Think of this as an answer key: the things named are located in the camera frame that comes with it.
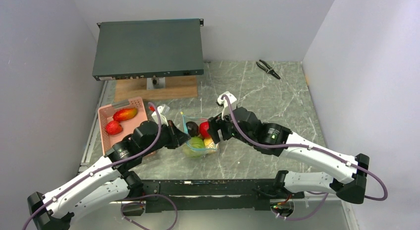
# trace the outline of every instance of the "pink plastic basket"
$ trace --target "pink plastic basket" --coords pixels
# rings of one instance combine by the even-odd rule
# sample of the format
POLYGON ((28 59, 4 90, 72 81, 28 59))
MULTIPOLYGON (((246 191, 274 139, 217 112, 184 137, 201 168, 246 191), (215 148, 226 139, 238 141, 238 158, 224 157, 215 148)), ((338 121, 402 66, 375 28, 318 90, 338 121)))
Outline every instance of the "pink plastic basket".
POLYGON ((133 133, 134 129, 143 121, 147 120, 146 111, 141 97, 135 97, 121 102, 102 106, 98 109, 99 126, 101 127, 102 152, 105 154, 115 143, 121 141, 128 134, 133 133), (122 132, 117 135, 109 135, 105 131, 105 126, 112 121, 112 116, 120 109, 137 108, 137 115, 134 118, 121 122, 122 132))

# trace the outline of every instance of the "red wire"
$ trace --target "red wire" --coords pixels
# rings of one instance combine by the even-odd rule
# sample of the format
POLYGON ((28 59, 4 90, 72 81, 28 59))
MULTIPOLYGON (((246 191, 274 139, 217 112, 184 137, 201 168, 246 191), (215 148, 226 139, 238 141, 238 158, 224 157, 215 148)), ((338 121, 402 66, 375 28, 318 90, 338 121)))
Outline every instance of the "red wire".
POLYGON ((280 203, 278 203, 277 205, 283 205, 283 204, 287 203, 287 201, 289 201, 289 199, 290 199, 291 197, 292 197, 292 195, 291 195, 291 194, 289 194, 289 196, 287 196, 287 199, 286 199, 285 201, 280 202, 280 203))

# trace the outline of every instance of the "pliers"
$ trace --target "pliers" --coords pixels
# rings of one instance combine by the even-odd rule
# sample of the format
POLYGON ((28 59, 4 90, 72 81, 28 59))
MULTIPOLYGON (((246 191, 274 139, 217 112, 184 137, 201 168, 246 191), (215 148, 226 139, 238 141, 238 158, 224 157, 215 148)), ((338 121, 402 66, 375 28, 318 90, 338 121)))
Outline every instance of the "pliers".
POLYGON ((272 76, 274 76, 275 78, 277 78, 278 80, 280 79, 280 76, 274 71, 274 69, 273 69, 273 67, 271 67, 270 65, 268 65, 268 63, 267 62, 265 62, 264 60, 259 60, 262 64, 264 64, 265 66, 266 66, 266 68, 263 66, 263 65, 261 65, 258 61, 256 62, 257 63, 257 66, 261 69, 261 70, 263 70, 263 71, 265 71, 267 74, 271 74, 272 76))

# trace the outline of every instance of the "marble tabletop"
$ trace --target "marble tabletop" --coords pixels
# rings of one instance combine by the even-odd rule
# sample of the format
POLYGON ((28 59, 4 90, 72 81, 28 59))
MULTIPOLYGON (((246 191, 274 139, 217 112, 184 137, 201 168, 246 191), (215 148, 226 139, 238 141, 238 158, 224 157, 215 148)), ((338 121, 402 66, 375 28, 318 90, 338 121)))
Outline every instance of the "marble tabletop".
MULTIPOLYGON (((210 117, 221 112, 217 97, 229 91, 238 99, 238 106, 254 112, 263 122, 275 122, 298 133, 307 140, 325 146, 311 96, 299 62, 269 62, 281 80, 260 70, 255 61, 205 62, 204 75, 197 76, 197 98, 155 101, 167 104, 168 119, 182 130, 182 115, 210 117)), ((105 104, 113 101, 115 81, 105 104)), ((149 120, 151 112, 147 110, 149 120)), ((101 138, 96 138, 90 163, 102 155, 101 138)), ((222 141, 220 151, 203 158, 191 159, 181 148, 159 150, 154 156, 132 170, 141 179, 242 179, 274 178, 279 170, 313 172, 301 162, 261 154, 236 140, 222 141)))

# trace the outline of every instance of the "metal stand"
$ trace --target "metal stand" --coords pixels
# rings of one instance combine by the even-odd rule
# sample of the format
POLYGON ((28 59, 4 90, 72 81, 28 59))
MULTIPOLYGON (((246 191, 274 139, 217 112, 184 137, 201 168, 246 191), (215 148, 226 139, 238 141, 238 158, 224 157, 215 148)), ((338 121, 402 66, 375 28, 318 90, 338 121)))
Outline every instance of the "metal stand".
POLYGON ((146 88, 148 90, 162 89, 165 88, 165 77, 163 78, 147 78, 146 88))

